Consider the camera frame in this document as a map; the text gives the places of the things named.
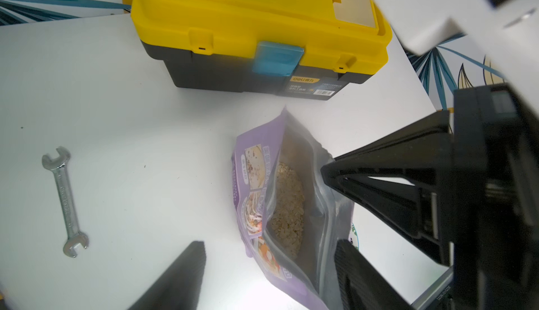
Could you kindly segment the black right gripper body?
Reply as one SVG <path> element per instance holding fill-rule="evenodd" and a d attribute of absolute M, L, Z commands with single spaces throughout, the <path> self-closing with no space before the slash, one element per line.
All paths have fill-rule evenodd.
<path fill-rule="evenodd" d="M 508 84 L 449 117 L 456 309 L 538 308 L 538 118 Z"/>

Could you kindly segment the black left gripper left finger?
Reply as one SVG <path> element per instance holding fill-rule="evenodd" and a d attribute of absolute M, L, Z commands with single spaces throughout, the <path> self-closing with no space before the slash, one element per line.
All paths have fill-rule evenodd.
<path fill-rule="evenodd" d="M 203 241 L 193 241 L 132 309 L 196 309 L 206 266 Z"/>

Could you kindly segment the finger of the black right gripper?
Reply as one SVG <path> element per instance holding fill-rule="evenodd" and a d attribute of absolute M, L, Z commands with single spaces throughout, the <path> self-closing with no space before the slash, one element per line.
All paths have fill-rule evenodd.
<path fill-rule="evenodd" d="M 427 187 L 338 175 L 335 190 L 359 204 L 439 265 L 451 265 L 449 219 Z"/>
<path fill-rule="evenodd" d="M 348 152 L 321 168 L 324 181 L 339 176 L 401 177 L 434 184 L 451 164 L 449 112 L 435 112 L 375 142 Z"/>

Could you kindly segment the purple oats bag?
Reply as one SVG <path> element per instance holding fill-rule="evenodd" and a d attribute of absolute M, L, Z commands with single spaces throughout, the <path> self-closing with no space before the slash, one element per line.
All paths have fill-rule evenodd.
<path fill-rule="evenodd" d="M 232 192 L 246 253 L 308 309 L 342 309 L 334 254 L 352 229 L 351 200 L 325 185 L 332 156 L 287 110 L 237 138 Z"/>

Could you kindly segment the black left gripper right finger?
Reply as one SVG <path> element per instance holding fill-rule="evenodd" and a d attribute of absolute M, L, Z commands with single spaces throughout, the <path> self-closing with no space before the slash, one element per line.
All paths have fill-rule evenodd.
<path fill-rule="evenodd" d="M 344 309 L 412 308 L 349 241 L 337 242 L 334 262 Z"/>

